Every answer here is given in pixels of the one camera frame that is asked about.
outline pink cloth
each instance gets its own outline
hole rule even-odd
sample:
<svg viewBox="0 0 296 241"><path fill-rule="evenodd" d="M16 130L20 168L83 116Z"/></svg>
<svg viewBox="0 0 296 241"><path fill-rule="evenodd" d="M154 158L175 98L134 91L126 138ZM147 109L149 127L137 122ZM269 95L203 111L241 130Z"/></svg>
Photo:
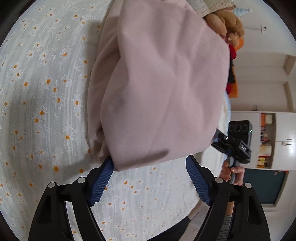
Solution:
<svg viewBox="0 0 296 241"><path fill-rule="evenodd" d="M117 170L207 149L229 71L227 44L185 0L115 0L88 90L93 152Z"/></svg>

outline blue ribbed pad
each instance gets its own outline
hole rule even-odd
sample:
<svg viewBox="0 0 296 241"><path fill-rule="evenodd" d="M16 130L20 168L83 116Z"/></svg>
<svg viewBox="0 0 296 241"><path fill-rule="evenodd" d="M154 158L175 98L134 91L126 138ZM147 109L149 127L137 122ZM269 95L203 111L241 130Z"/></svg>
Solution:
<svg viewBox="0 0 296 241"><path fill-rule="evenodd" d="M210 203L209 197L209 187L198 168L194 164L194 161L190 156L186 158L186 169L193 182L193 185L200 197L200 199L205 202L207 205Z"/></svg>
<svg viewBox="0 0 296 241"><path fill-rule="evenodd" d="M100 201L101 196L104 192L105 187L107 186L109 179L113 173L114 165L113 161L110 158L105 160L107 162L107 165L102 170L100 176L97 178L97 180L94 182L94 184L91 187L91 198L88 200L89 205L92 207L96 202Z"/></svg>

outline white cabinet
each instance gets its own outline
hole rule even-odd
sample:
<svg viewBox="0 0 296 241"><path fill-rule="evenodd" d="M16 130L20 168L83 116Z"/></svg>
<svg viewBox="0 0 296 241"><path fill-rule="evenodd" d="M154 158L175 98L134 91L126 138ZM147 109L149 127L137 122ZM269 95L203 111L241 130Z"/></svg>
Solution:
<svg viewBox="0 0 296 241"><path fill-rule="evenodd" d="M258 152L260 146L260 134L261 134L261 113L259 112L232 112L231 121L245 121L248 120L252 126L252 140L250 149L252 151L251 160L248 164L241 164L241 166L247 168L256 168L258 161Z"/></svg>
<svg viewBox="0 0 296 241"><path fill-rule="evenodd" d="M272 169L296 170L296 142L276 142Z"/></svg>
<svg viewBox="0 0 296 241"><path fill-rule="evenodd" d="M296 142L296 113L276 113L276 141Z"/></svg>

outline white bedsheet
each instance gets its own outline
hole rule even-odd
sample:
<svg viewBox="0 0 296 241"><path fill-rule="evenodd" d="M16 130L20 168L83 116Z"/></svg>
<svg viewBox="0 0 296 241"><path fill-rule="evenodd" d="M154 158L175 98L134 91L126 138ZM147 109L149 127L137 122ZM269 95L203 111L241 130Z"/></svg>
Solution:
<svg viewBox="0 0 296 241"><path fill-rule="evenodd" d="M86 93L109 7L110 0L37 0L0 48L0 210L20 240L28 239L49 182L71 183L98 166L88 146ZM221 131L229 116L225 97ZM223 159L210 147L201 163L218 175ZM198 200L181 158L113 173L92 211L106 240L147 240Z"/></svg>

